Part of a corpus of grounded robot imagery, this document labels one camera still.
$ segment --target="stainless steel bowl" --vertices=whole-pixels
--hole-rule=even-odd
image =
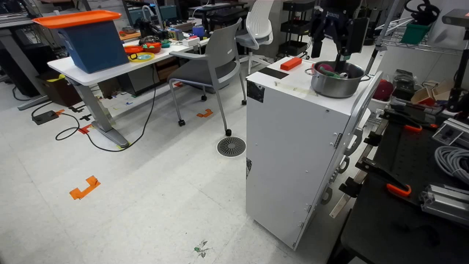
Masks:
[[[345,66],[345,72],[348,76],[330,75],[320,67],[321,64],[330,64],[335,69],[336,63],[319,62],[314,64],[311,88],[324,97],[352,97],[365,75],[363,69],[351,63],[346,63]]]

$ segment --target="cabinet door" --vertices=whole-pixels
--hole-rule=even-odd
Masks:
[[[275,89],[248,103],[248,213],[291,248],[320,199],[349,116]]]

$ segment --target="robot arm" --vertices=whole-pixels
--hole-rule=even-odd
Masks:
[[[363,50],[368,19],[357,19],[361,0],[323,0],[313,26],[311,57],[320,57],[323,40],[329,34],[338,47],[336,70],[342,70],[352,53]]]

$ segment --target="orange tray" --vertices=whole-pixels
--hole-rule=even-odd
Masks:
[[[83,26],[90,23],[109,22],[119,18],[121,18],[121,13],[118,12],[90,10],[90,12],[59,15],[59,16],[37,18],[34,20],[44,28],[62,29],[62,28],[74,28],[74,26]]]

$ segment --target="white chair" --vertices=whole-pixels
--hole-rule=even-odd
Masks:
[[[248,73],[253,72],[253,62],[260,64],[272,64],[273,60],[266,56],[254,56],[253,50],[260,50],[261,45],[270,45],[275,41],[273,25],[269,19],[275,0],[257,0],[247,18],[247,31],[236,37],[238,44],[250,48],[250,56],[241,62],[248,60]]]

